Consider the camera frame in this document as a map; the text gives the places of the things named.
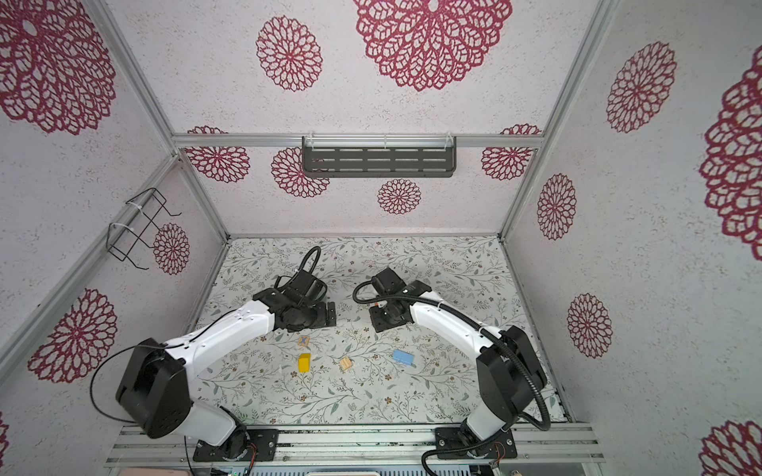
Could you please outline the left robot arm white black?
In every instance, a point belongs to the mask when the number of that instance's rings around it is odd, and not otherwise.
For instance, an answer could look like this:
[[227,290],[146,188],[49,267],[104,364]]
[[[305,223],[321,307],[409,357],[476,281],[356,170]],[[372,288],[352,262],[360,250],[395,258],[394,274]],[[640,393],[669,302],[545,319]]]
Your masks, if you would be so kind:
[[190,386],[212,364],[273,331],[335,326],[335,304],[327,301],[327,285],[315,274],[320,257],[321,247],[311,248],[293,275],[277,278],[273,287],[205,327],[125,349],[129,361],[115,392],[127,414],[125,424],[139,426],[153,440],[180,434],[215,449],[224,460],[244,458],[253,448],[246,424],[232,411],[194,398]]

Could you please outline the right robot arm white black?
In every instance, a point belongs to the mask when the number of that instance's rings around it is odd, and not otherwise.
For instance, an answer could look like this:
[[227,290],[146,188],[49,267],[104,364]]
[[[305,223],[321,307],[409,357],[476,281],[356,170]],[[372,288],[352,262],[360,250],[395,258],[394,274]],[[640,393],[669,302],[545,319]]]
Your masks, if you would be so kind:
[[511,428],[520,420],[540,432],[551,430],[552,418],[542,395],[548,377],[521,328],[502,329],[477,321],[429,285],[406,283],[390,268],[357,285],[352,299],[369,306],[376,332],[418,325],[436,333],[475,365],[480,404],[458,430],[440,436],[436,448],[423,453],[424,466],[432,458],[480,458],[492,451],[506,457]]

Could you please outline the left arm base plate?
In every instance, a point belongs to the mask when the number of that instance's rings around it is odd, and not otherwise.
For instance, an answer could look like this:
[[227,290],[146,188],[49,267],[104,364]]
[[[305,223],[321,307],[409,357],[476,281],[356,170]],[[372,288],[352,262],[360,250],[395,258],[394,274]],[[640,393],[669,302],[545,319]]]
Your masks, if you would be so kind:
[[270,462],[275,459],[279,436],[275,428],[248,428],[246,434],[236,430],[222,446],[200,441],[192,462]]

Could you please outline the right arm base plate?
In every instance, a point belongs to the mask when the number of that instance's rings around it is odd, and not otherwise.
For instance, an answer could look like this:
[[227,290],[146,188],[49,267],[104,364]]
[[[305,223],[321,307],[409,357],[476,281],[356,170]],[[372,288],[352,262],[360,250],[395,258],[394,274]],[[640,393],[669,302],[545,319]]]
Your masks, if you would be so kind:
[[436,457],[440,459],[514,459],[518,455],[511,430],[498,430],[496,434],[479,440],[466,428],[439,426],[435,428]]

